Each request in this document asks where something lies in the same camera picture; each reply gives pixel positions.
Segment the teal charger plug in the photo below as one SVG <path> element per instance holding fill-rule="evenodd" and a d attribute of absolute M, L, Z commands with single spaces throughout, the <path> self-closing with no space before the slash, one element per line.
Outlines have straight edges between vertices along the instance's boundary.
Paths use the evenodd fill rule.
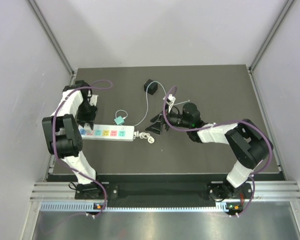
<path fill-rule="evenodd" d="M 122 117 L 122 116 L 118 116 L 113 120 L 113 124 L 118 125 L 118 126 L 120 126 L 124 123 L 125 123 L 125 117 Z"/>

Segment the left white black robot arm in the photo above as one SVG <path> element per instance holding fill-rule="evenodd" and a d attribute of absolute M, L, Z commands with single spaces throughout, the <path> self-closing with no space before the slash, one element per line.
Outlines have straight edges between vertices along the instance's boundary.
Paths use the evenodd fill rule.
<path fill-rule="evenodd" d="M 78 184 L 69 183 L 77 200 L 101 199 L 104 187 L 97 180 L 99 176 L 83 153 L 83 139 L 79 127 L 94 129 L 97 115 L 98 96 L 84 80 L 67 85 L 62 99 L 51 116 L 42 119 L 47 149 L 60 163 L 73 171 Z"/>

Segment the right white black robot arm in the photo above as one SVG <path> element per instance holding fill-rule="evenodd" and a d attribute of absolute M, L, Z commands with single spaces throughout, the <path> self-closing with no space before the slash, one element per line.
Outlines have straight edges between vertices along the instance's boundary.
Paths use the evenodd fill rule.
<path fill-rule="evenodd" d="M 224 125 L 206 123 L 201 119 L 197 106 L 191 102 L 184 104 L 182 109 L 173 110 L 172 106 L 166 105 L 164 111 L 150 120 L 151 124 L 145 130 L 161 135 L 170 127 L 181 127 L 193 142 L 229 145 L 236 157 L 222 184 L 210 191 L 217 199 L 239 195 L 242 185 L 255 168 L 273 151 L 272 142 L 249 119 Z"/>

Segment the white power strip coloured sockets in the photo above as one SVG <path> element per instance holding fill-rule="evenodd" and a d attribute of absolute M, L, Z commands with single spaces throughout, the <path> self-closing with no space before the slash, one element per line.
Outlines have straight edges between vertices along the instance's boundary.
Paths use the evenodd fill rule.
<path fill-rule="evenodd" d="M 135 127 L 129 125 L 95 124 L 93 129 L 89 126 L 79 126 L 78 129 L 83 140 L 99 141 L 132 142 L 135 132 Z"/>

